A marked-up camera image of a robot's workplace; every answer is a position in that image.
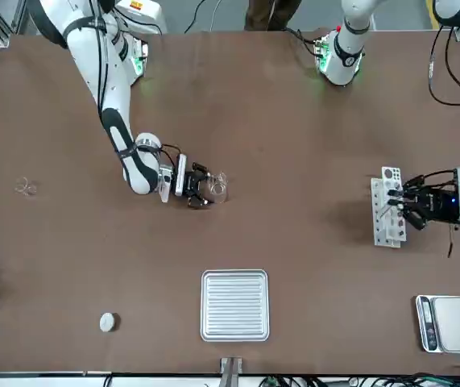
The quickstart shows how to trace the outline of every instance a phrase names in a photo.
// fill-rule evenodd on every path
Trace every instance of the transparent container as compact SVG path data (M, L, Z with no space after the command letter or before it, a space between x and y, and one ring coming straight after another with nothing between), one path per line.
M228 179L224 172L210 175L208 178L208 198L215 204L221 204L228 198Z

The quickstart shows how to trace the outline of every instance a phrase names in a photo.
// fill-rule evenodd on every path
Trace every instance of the brown table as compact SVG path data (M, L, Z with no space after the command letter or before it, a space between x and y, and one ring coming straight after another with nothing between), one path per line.
M0 371L216 372L241 356L246 372L457 372L460 356L420 349L412 298L460 295L460 232L447 259L447 226L409 230L400 250L371 231L382 165L460 166L460 108L427 90L433 37L372 34L344 89L286 34L150 38L132 130L228 175L230 200L204 211L133 194L68 52L14 37L0 51ZM441 62L435 84L460 99ZM35 197L14 192L21 176ZM201 340L214 268L267 271L267 342ZM106 311L122 319L110 334Z

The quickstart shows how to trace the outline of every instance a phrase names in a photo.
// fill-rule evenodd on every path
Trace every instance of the robotic arm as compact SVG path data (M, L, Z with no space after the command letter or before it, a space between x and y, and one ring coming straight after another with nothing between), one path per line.
M28 7L42 35L70 51L97 104L99 119L131 189L137 194L158 190L166 202L173 184L176 196L187 197L190 206L210 204L199 190L201 181L209 177L207 170L204 169L202 177L197 173L197 183L193 184L190 181L193 173L186 171L185 155L178 155L178 169L160 164L162 144L158 137L140 133L134 139L131 134L130 87L143 75L147 44L122 28L146 31L139 29L145 23L119 18L129 6L122 4L122 12L114 13L115 0L29 0Z
M315 42L316 67L334 85L349 84L358 72L370 20L376 7L386 0L342 0L344 23ZM460 27L460 0L433 0L433 12L443 26ZM441 184L427 185L426 179L449 174ZM397 206L408 223L423 229L429 221L460 227L460 168L420 175L388 192L388 204Z

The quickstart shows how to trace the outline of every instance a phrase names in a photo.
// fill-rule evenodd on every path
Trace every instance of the white bottle cap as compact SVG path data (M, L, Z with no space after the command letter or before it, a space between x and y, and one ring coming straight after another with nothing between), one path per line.
M99 327L103 332L109 332L115 327L115 317L111 313L104 313L101 316Z

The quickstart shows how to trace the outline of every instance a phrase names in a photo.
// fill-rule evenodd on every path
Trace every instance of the digital scale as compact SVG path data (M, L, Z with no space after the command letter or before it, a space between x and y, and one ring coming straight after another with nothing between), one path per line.
M417 296L416 311L425 351L460 353L460 297Z

